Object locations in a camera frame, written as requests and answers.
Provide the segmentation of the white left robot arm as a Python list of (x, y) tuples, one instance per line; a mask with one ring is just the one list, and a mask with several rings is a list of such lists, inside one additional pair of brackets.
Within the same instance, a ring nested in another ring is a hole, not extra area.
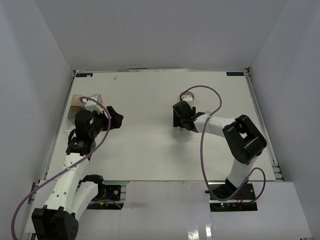
[(119, 129), (123, 115), (112, 106), (98, 112), (87, 108), (75, 115), (75, 128), (69, 133), (64, 173), (41, 208), (35, 208), (31, 219), (39, 240), (74, 240), (79, 231), (79, 219), (93, 200), (105, 196), (106, 187), (101, 175), (83, 175), (96, 149), (96, 137), (100, 132)]

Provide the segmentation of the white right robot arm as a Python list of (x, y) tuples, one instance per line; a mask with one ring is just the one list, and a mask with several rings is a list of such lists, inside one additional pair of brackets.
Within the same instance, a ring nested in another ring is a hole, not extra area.
[(222, 118), (205, 112), (196, 112), (195, 107), (182, 100), (172, 106), (173, 126), (195, 133), (208, 133), (226, 140), (234, 157), (225, 184), (220, 188), (222, 196), (233, 200), (244, 193), (254, 162), (267, 147), (267, 141), (247, 115), (236, 118)]

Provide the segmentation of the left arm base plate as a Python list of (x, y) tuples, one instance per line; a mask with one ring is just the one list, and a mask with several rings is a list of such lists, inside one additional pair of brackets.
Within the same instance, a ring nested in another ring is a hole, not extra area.
[(93, 198), (92, 202), (98, 202), (87, 207), (88, 210), (120, 210), (123, 207), (121, 203), (121, 185), (103, 185), (103, 192), (98, 197)]

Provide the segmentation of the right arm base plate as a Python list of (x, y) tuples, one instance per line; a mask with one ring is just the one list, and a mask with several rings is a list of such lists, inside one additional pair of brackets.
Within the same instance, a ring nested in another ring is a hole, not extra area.
[[(219, 199), (226, 199), (233, 192), (232, 190), (222, 184), (211, 184), (212, 192)], [(209, 194), (209, 206), (212, 213), (215, 212), (256, 212), (258, 210), (257, 203), (252, 202), (256, 198), (255, 190), (251, 183), (247, 183), (233, 198), (227, 201), (219, 201), (215, 199), (209, 192), (205, 190), (206, 194)]]

